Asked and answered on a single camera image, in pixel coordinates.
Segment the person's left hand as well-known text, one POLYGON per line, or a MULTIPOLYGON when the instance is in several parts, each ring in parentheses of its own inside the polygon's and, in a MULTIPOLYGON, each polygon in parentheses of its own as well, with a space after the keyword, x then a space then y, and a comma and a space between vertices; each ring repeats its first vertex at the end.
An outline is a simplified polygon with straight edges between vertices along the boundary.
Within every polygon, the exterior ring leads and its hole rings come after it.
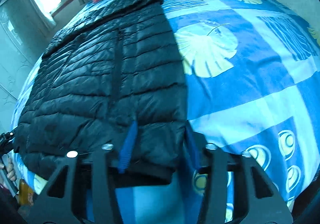
POLYGON ((17 180, 14 164, 12 158, 9 155, 4 156, 4 162, 1 162, 0 166, 1 169, 6 169, 8 179, 10 179, 12 182, 15 182, 17 180))

